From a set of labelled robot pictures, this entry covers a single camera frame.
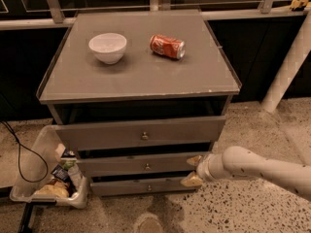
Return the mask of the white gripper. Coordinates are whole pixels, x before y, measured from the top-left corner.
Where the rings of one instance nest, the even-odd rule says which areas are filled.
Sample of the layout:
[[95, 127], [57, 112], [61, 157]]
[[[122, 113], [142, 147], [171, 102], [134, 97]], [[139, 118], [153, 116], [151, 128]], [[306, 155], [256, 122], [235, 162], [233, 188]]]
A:
[[205, 182], [213, 182], [222, 177], [224, 166], [220, 154], [208, 153], [204, 157], [197, 155], [187, 160], [191, 166], [197, 166], [196, 172], [189, 173], [181, 180], [181, 185], [185, 187], [197, 187]]

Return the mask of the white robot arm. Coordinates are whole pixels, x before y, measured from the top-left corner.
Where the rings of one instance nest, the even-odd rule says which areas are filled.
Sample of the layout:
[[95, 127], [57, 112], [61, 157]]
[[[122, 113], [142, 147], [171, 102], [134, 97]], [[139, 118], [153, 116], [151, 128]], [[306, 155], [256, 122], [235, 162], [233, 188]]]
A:
[[185, 187], [196, 187], [215, 180], [261, 178], [311, 201], [311, 167], [262, 157], [242, 147], [223, 153], [208, 153], [187, 160], [195, 170], [181, 180]]

